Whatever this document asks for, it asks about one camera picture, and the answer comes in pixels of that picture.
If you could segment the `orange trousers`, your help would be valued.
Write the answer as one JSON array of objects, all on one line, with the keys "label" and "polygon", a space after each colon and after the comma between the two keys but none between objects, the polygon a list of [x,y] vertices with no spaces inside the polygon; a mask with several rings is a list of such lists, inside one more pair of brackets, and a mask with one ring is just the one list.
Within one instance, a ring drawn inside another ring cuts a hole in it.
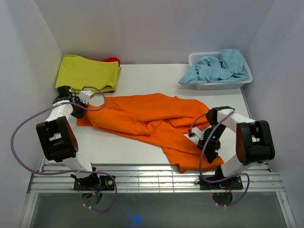
[{"label": "orange trousers", "polygon": [[201,158],[201,150],[185,136],[191,125],[208,128],[204,117],[208,107],[195,99],[181,99],[164,94],[107,97],[105,108],[98,111],[89,105],[78,126],[138,140],[161,147],[170,164],[178,165],[181,173],[203,169],[210,171],[223,163],[217,156],[212,163]]}]

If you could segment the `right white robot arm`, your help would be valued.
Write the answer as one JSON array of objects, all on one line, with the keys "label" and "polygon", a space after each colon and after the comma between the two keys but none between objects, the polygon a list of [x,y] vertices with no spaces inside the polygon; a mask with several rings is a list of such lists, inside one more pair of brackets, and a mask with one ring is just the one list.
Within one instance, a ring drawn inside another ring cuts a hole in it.
[{"label": "right white robot arm", "polygon": [[212,108],[205,117],[210,128],[202,131],[192,127],[189,130],[189,135],[199,139],[197,147],[201,149],[200,157],[206,158],[208,163],[216,159],[217,151],[220,149],[219,140],[226,128],[236,134],[236,152],[216,168],[214,176],[207,179],[201,176],[202,181],[225,189],[232,183],[232,178],[240,175],[251,165],[274,159],[275,148],[267,121],[244,117],[229,106]]}]

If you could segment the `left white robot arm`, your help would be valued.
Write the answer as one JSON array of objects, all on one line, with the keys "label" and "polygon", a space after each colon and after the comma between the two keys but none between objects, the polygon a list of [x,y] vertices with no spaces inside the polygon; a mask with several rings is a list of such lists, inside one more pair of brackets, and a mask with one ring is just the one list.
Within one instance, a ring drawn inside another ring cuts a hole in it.
[{"label": "left white robot arm", "polygon": [[44,156],[49,161],[55,161],[74,170],[71,175],[76,182],[90,190],[97,189],[101,179],[95,171],[95,167],[76,156],[78,143],[68,122],[72,116],[80,119],[84,116],[82,107],[87,108],[89,101],[94,97],[94,92],[83,90],[79,95],[72,94],[70,86],[60,86],[58,96],[53,101],[53,107],[49,117],[36,125],[36,130]]}]

